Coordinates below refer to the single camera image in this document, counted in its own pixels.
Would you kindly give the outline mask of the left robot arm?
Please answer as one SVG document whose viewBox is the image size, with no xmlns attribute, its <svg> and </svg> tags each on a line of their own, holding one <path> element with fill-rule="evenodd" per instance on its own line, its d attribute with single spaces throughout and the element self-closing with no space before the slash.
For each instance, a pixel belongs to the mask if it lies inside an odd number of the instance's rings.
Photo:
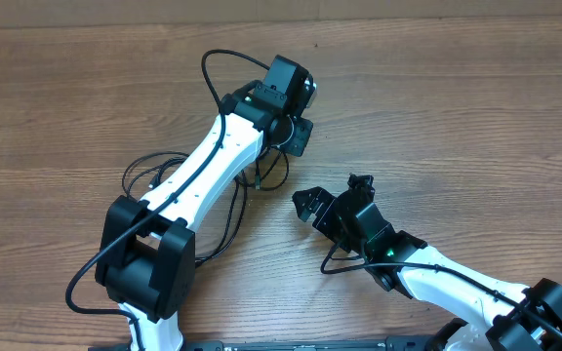
<svg viewBox="0 0 562 351">
<path fill-rule="evenodd" d="M 261 80 L 224 97 L 212 129 L 167 178 L 140 199 L 117 198 L 107 211 L 95 279 L 127 318 L 127 350 L 180 350 L 178 311 L 199 258 L 195 233 L 224 189 L 248 189 L 244 169 L 269 149 L 302 156 L 312 124 L 302 118 L 316 83 L 298 63 L 277 56 Z"/>
</svg>

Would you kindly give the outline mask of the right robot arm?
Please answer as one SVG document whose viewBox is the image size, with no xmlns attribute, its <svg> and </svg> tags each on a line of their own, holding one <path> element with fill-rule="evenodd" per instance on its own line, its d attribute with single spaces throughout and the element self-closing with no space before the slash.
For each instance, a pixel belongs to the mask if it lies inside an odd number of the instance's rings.
<svg viewBox="0 0 562 351">
<path fill-rule="evenodd" d="M 378 209 L 373 177 L 350 175 L 334 196 L 322 187 L 292 196 L 298 218 L 332 242 L 325 275 L 365 271 L 385 291 L 439 306 L 454 320 L 427 350 L 562 350 L 562 286 L 542 278 L 529 287 L 465 267 L 403 230 Z"/>
</svg>

